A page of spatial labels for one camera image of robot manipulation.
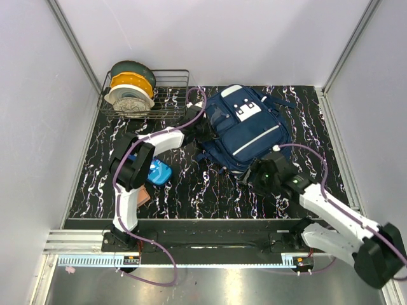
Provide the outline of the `blue patterned pencil case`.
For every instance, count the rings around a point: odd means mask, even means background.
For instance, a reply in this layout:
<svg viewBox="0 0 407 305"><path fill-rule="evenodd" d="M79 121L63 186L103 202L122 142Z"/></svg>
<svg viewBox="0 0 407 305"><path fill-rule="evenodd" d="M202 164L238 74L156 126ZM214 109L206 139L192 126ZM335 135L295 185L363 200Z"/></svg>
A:
<svg viewBox="0 0 407 305"><path fill-rule="evenodd" d="M152 185L163 186L172 176L172 169L165 162L153 158L149 167L147 181Z"/></svg>

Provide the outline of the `navy blue student backpack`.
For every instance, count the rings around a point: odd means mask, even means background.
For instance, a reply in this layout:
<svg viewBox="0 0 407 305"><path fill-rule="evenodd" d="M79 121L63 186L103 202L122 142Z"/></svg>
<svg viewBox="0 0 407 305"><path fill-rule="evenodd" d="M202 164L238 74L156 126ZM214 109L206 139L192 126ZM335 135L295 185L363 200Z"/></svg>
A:
<svg viewBox="0 0 407 305"><path fill-rule="evenodd" d="M205 113L212 138L201 142L197 161L207 159L241 176L256 158L273 146L292 142L286 120L278 105L294 108L290 101L261 93L243 85L230 85L211 96Z"/></svg>

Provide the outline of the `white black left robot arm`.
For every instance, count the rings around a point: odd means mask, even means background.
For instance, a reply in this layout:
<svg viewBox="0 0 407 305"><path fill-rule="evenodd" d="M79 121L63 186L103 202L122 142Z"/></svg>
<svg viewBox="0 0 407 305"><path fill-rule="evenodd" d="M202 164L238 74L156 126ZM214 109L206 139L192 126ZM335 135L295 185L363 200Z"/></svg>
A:
<svg viewBox="0 0 407 305"><path fill-rule="evenodd" d="M197 103L186 111L179 125L147 135L126 134L114 150L109 171L115 193L115 214L111 234L121 250L129 252L137 245L131 232L138 225L137 201L147 181L154 157L185 146L199 136L209 135L204 106Z"/></svg>

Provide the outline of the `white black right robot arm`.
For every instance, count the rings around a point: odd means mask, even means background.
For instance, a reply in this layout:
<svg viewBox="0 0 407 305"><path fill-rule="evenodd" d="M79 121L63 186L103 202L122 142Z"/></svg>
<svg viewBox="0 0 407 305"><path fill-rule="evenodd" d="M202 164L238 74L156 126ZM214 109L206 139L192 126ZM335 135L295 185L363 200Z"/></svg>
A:
<svg viewBox="0 0 407 305"><path fill-rule="evenodd" d="M383 288L406 266L406 250L396 226L380 225L355 212L311 176L297 171L280 152L256 158L241 181L261 193L280 193L329 224L326 229L313 220L301 220L288 237L294 251L309 247L332 255L375 289Z"/></svg>

